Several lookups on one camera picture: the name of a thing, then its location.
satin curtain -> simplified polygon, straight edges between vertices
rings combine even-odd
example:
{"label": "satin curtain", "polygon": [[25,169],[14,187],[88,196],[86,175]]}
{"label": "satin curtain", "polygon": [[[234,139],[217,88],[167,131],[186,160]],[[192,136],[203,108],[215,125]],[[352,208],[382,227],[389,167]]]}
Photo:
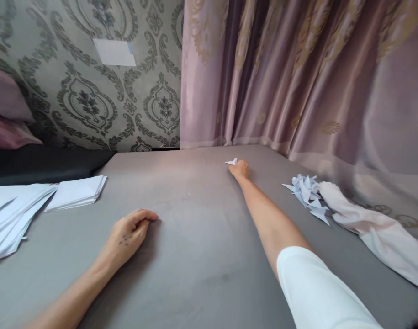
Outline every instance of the satin curtain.
{"label": "satin curtain", "polygon": [[186,0],[181,148],[243,144],[418,238],[418,0]]}

pink pillow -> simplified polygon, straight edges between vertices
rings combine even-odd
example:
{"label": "pink pillow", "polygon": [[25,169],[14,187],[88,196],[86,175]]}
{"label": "pink pillow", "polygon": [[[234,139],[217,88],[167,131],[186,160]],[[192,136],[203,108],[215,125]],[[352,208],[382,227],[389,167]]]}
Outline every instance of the pink pillow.
{"label": "pink pillow", "polygon": [[0,115],[11,120],[35,122],[17,83],[3,71],[0,71]]}
{"label": "pink pillow", "polygon": [[0,116],[0,149],[18,149],[26,144],[43,144],[34,137],[23,121],[12,121]]}

gray bed sheet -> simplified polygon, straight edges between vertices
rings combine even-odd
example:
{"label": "gray bed sheet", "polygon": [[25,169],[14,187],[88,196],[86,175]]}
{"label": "gray bed sheet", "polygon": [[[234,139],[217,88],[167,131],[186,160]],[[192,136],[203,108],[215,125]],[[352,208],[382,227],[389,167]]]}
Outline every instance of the gray bed sheet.
{"label": "gray bed sheet", "polygon": [[92,205],[41,213],[28,241],[0,261],[0,328],[52,302],[95,259],[113,223],[155,211],[140,250],[118,271],[81,328],[295,328],[241,190],[225,161],[246,159],[251,179],[299,226],[328,267],[384,328],[418,317],[418,289],[357,235],[313,217],[281,183],[311,174],[266,146],[120,153]]}

black fabric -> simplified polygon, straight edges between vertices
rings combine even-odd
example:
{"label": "black fabric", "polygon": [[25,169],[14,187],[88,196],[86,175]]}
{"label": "black fabric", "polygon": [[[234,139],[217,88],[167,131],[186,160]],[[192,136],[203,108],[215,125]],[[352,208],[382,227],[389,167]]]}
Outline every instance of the black fabric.
{"label": "black fabric", "polygon": [[115,153],[37,144],[28,144],[17,150],[0,150],[0,185],[59,183],[88,178]]}

white sleeve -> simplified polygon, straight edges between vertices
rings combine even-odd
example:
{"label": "white sleeve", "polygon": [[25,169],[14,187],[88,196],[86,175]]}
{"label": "white sleeve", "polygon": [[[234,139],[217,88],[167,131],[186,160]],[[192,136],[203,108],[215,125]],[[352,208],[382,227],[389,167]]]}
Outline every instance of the white sleeve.
{"label": "white sleeve", "polygon": [[283,249],[277,274],[297,329],[378,329],[358,297],[313,252]]}

